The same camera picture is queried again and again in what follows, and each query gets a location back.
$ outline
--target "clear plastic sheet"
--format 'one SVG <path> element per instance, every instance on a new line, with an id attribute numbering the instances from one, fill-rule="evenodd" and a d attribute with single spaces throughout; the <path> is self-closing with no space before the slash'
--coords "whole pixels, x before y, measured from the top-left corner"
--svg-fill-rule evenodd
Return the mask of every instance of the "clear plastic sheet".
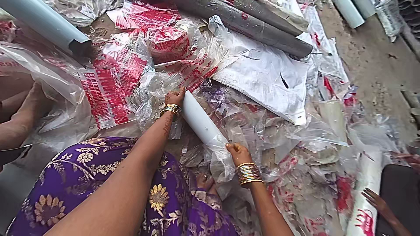
<path id="1" fill-rule="evenodd" d="M 120 7 L 122 0 L 43 0 L 76 26 L 88 26 L 106 10 Z"/>
<path id="2" fill-rule="evenodd" d="M 306 64 L 276 48 L 228 32 L 218 16 L 210 18 L 209 29 L 215 35 L 210 53 L 220 60 L 214 80 L 237 89 L 296 125 L 305 123 Z"/>
<path id="3" fill-rule="evenodd" d="M 307 113 L 307 123 L 305 126 L 288 125 L 284 128 L 284 132 L 290 139 L 304 142 L 326 142 L 327 144 L 323 144 L 323 146 L 329 145 L 328 143 L 349 146 L 346 142 L 341 141 L 334 134 L 334 131 L 315 114 Z"/>
<path id="4" fill-rule="evenodd" d="M 24 73 L 41 83 L 46 96 L 55 100 L 48 116 L 39 121 L 39 126 L 24 142 L 33 144 L 31 152 L 15 162 L 37 176 L 58 152 L 86 139 L 96 128 L 92 126 L 90 105 L 77 78 L 82 66 L 59 52 L 48 52 L 47 47 L 42 51 L 28 50 L 26 47 L 31 48 L 33 41 L 27 43 L 29 47 L 1 42 L 0 51 L 19 63 Z"/>

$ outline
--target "woman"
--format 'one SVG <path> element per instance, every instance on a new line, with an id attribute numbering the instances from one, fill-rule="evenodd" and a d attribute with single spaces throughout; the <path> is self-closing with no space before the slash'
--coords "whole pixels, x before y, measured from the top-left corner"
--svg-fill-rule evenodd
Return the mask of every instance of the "woman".
<path id="1" fill-rule="evenodd" d="M 215 198 L 213 180 L 194 179 L 164 153 L 185 89 L 170 92 L 161 117 L 137 140 L 98 138 L 59 153 L 45 168 L 12 222 L 19 235 L 237 235 Z M 250 188 L 265 236 L 292 236 L 248 150 L 226 144 Z"/>

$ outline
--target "ground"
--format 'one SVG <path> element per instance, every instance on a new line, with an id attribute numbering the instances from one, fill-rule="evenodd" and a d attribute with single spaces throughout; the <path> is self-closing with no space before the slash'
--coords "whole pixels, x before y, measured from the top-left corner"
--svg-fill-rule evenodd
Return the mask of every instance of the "ground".
<path id="1" fill-rule="evenodd" d="M 370 114 L 394 118 L 400 139 L 407 143 L 416 137 L 410 108 L 400 90 L 420 90 L 420 63 L 402 38 L 390 43 L 377 18 L 351 29 L 335 8 L 319 9 L 328 38 L 335 37 L 350 80 L 359 86 L 358 97 Z"/>

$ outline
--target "purple fabric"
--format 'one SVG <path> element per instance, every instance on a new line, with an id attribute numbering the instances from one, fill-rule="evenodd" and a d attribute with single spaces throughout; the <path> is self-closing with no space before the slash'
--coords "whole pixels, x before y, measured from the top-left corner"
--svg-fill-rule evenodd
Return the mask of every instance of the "purple fabric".
<path id="1" fill-rule="evenodd" d="M 60 152 L 41 173 L 6 235 L 43 235 L 107 180 L 136 141 L 95 138 Z M 217 200 L 201 189 L 190 191 L 190 176 L 171 154 L 163 154 L 140 235 L 237 235 Z"/>

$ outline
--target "grey pvc pipe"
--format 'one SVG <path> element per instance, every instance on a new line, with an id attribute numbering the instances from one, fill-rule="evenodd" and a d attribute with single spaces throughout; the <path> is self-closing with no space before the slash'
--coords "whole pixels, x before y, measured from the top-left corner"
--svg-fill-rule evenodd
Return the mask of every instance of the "grey pvc pipe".
<path id="1" fill-rule="evenodd" d="M 0 0 L 0 7 L 70 55 L 84 55 L 92 41 L 41 0 Z"/>
<path id="2" fill-rule="evenodd" d="M 351 0 L 333 0 L 333 2 L 352 29 L 365 22 Z"/>
<path id="3" fill-rule="evenodd" d="M 371 0 L 353 0 L 354 5 L 363 16 L 363 18 L 367 19 L 373 15 L 375 15 L 376 10 L 373 6 Z"/>

